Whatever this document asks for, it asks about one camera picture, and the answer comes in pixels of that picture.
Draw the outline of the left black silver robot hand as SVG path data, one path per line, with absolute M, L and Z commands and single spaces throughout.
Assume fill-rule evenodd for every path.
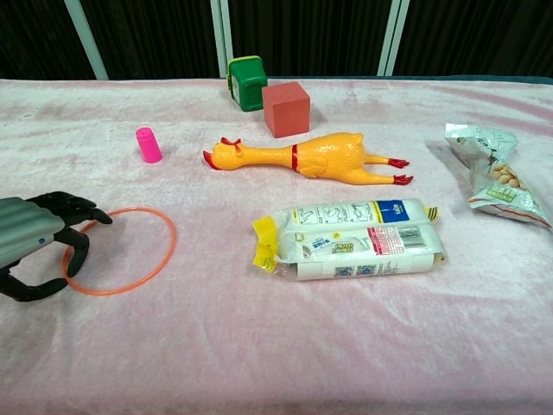
M 74 277 L 84 264 L 90 242 L 73 229 L 85 220 L 111 224 L 112 218 L 85 198 L 62 191 L 29 199 L 1 200 L 1 293 L 17 302 L 33 302 L 50 297 L 67 286 L 64 278 L 27 285 L 11 275 L 12 267 L 29 254 L 57 241 L 73 248 L 67 275 Z

